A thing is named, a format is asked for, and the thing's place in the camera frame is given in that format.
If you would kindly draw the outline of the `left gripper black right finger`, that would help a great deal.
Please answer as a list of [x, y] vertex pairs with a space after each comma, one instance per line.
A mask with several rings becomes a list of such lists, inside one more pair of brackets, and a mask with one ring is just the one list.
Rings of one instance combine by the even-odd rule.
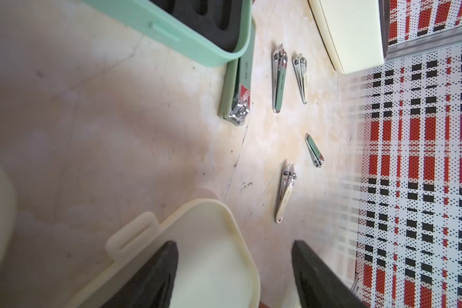
[[302, 307], [364, 307], [305, 241], [294, 241], [291, 261]]

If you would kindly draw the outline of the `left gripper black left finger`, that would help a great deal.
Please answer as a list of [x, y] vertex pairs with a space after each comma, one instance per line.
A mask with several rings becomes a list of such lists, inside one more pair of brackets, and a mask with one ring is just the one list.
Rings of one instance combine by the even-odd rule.
[[178, 261], [177, 243], [165, 242], [103, 307], [169, 307]]

